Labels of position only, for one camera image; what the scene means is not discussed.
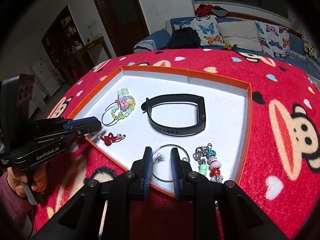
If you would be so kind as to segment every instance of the butterfly pillow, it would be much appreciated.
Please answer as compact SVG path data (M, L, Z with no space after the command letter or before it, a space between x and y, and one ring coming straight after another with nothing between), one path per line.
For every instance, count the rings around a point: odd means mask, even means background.
M189 26L197 31L201 46L223 46L224 43L216 25L217 21L211 15L195 18Z
M289 55L290 38L288 28L255 21L259 42L264 54L272 57L285 57Z

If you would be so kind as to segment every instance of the wooden door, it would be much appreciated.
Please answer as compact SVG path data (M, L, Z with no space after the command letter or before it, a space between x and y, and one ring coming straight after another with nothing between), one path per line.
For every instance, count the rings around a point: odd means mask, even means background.
M94 0L116 55L133 53L149 35L138 0Z

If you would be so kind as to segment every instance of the pink bead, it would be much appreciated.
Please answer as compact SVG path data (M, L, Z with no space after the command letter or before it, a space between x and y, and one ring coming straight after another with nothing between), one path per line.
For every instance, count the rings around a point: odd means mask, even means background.
M210 163L210 170L220 169L220 168L221 168L221 162L214 161L214 162Z

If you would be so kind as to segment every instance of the rhinestone bead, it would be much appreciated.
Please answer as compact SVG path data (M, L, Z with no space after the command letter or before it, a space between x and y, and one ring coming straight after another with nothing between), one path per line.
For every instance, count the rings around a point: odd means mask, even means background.
M207 158L209 158L210 156L215 156L216 152L214 150L210 150L207 152Z
M216 160L217 160L217 157L214 156L214 155L212 155L212 156L210 156L210 157L208 158L207 163L210 165L212 162L214 162L214 161L216 161Z
M211 178L211 181L221 183L223 181L222 175L215 175Z
M219 169L214 169L212 171L210 171L210 176L214 176L214 175L220 175L220 170Z

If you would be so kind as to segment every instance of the metal screw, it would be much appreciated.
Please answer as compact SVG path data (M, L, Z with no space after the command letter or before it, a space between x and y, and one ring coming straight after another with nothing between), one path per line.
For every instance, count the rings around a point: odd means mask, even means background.
M88 186L89 187L94 187L95 185L97 185L98 181L96 181L95 179L91 179L88 181Z
M134 171L127 171L127 172L125 173L126 177L128 177L128 178L132 178L135 174L136 174L136 173L135 173Z
M195 171L190 171L189 173L188 173L188 175L189 175L189 177L191 177L191 178L196 178L196 177L198 177L198 172L195 172Z
M236 185L232 180L227 180L224 184L226 184L226 186L229 188L232 188Z

